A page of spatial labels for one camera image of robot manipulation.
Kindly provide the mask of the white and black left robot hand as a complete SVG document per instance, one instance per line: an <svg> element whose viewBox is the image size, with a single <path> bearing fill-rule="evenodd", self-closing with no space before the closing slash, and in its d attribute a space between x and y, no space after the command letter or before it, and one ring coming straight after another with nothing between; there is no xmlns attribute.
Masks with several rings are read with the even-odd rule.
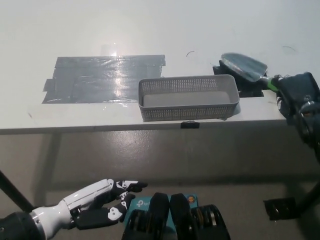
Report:
<svg viewBox="0 0 320 240"><path fill-rule="evenodd" d="M106 178L66 197L58 204L35 208L30 213L41 240L52 239L61 229L89 230L122 223L135 193L147 183Z"/></svg>

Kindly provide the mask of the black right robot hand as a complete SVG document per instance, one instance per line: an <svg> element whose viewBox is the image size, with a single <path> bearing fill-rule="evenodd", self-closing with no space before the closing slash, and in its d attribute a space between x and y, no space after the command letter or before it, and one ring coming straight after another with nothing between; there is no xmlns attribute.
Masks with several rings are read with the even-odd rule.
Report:
<svg viewBox="0 0 320 240"><path fill-rule="evenodd" d="M276 75L271 84L277 88L276 103L287 123L294 123L294 115L306 102L320 101L320 88L310 72L291 76Z"/></svg>

